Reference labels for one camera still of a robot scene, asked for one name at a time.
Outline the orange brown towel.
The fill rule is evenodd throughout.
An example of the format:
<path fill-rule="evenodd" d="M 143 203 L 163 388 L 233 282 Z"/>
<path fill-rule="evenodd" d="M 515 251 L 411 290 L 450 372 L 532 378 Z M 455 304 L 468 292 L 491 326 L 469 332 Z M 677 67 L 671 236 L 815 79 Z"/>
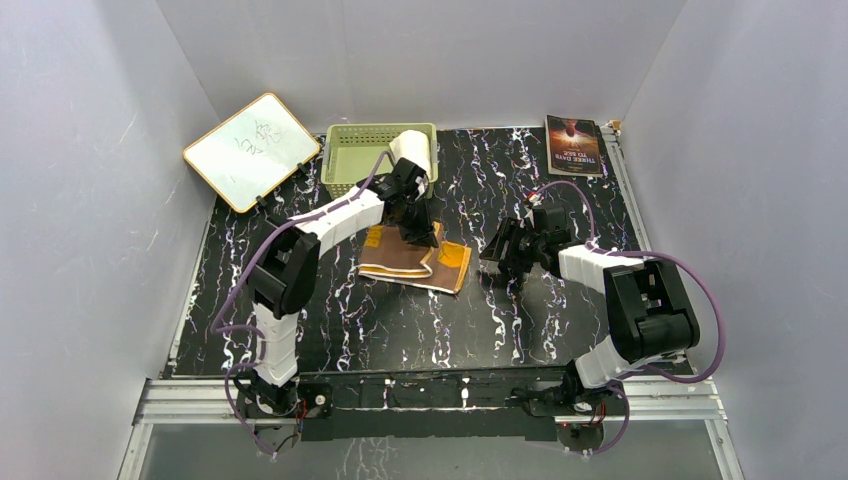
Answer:
<path fill-rule="evenodd" d="M 358 274 L 365 278 L 456 295 L 464 285 L 471 248 L 444 239 L 434 223 L 436 247 L 404 242 L 394 226 L 368 229 L 359 257 Z"/>

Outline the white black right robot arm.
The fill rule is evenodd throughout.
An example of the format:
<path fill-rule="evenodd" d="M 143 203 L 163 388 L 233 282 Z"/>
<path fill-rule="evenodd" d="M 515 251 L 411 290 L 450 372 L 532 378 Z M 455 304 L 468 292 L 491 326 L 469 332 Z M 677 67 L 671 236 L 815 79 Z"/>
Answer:
<path fill-rule="evenodd" d="M 700 341 L 676 264 L 595 252 L 571 234 L 562 207 L 536 206 L 522 219 L 502 220 L 480 257 L 511 277 L 539 266 L 603 295 L 608 334 L 564 375 L 564 403 L 577 414 L 598 406 L 609 382 Z"/>

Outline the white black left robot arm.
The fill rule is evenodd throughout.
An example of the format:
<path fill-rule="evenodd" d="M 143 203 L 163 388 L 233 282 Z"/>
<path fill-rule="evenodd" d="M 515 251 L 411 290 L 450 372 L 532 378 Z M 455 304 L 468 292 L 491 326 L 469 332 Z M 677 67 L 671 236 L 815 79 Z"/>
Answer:
<path fill-rule="evenodd" d="M 311 299 L 321 256 L 360 231 L 388 224 L 410 245 L 438 245 L 426 201 L 425 168 L 400 158 L 384 174 L 371 172 L 348 193 L 309 213 L 288 219 L 257 251 L 245 273 L 262 340 L 255 371 L 265 383 L 260 403 L 275 416 L 294 411 L 298 317 Z"/>

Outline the white terry towel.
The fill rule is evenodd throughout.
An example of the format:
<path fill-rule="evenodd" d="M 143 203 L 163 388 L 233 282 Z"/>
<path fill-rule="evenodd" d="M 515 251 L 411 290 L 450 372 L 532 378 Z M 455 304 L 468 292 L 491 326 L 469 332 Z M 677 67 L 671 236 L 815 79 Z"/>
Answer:
<path fill-rule="evenodd" d="M 430 138 L 417 130 L 405 130 L 389 142 L 389 149 L 396 160 L 404 158 L 421 167 L 429 182 L 436 179 Z"/>

